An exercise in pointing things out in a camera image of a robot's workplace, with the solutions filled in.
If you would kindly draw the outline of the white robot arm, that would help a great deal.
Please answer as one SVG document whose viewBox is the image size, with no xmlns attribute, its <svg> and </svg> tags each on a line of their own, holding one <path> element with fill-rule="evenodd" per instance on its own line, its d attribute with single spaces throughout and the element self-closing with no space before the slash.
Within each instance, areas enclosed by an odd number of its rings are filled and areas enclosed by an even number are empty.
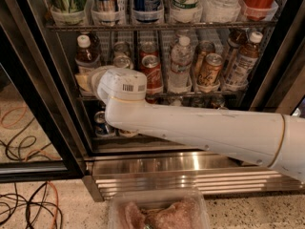
<svg viewBox="0 0 305 229">
<path fill-rule="evenodd" d="M 145 74 L 103 66 L 81 77 L 117 129 L 193 146 L 305 181 L 305 119 L 286 114 L 150 104 Z"/>
</svg>

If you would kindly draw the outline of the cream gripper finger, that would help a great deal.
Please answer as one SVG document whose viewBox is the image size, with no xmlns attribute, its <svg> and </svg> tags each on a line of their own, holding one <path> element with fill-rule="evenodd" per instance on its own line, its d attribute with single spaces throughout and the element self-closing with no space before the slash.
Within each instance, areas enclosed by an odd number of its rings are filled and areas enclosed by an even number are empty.
<svg viewBox="0 0 305 229">
<path fill-rule="evenodd" d="M 76 79 L 78 86 L 86 92 L 89 92 L 91 90 L 89 83 L 88 83 L 88 77 L 89 76 L 84 73 L 77 73 L 75 75 L 75 79 Z"/>
</svg>

